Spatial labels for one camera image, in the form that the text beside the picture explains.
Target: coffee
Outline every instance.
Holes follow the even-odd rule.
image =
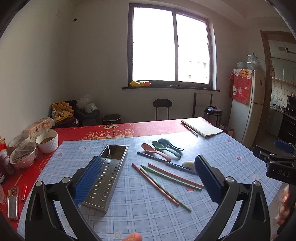
[[[40,144],[43,144],[43,143],[45,143],[45,142],[48,142],[48,141],[50,141],[50,140],[52,140],[52,139],[54,139],[54,137],[47,137],[47,138],[45,138],[42,142],[40,142]]]

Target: screw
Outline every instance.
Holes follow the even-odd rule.
[[[71,180],[70,177],[64,177],[64,178],[62,179],[62,182],[63,182],[63,183],[68,183],[70,180]]]
[[[226,181],[229,183],[233,183],[234,179],[232,177],[226,177]]]
[[[36,187],[40,187],[40,186],[42,185],[42,181],[37,181],[37,182],[35,183],[35,185],[36,185]]]
[[[259,181],[254,181],[254,185],[259,187],[261,185],[261,183]]]

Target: window sill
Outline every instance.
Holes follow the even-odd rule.
[[[122,87],[122,90],[131,90],[131,89],[188,89],[188,90],[204,90],[204,91],[217,91],[220,92],[220,90],[214,90],[214,89],[207,89],[207,88],[198,88],[198,87],[185,87],[185,86],[139,86],[139,87]]]

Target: hand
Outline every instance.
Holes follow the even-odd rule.
[[[142,241],[142,236],[138,233],[132,233],[125,237],[122,241]]]
[[[288,200],[290,198],[289,185],[287,185],[284,188],[284,192],[281,198],[282,200],[280,200],[281,206],[279,208],[279,215],[276,218],[276,223],[279,225],[282,225],[284,223],[285,219],[289,216],[289,213],[290,213],[290,207],[287,206]]]

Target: white notebook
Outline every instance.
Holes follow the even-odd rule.
[[[203,137],[209,137],[223,132],[223,130],[212,126],[202,117],[183,119],[181,121]]]

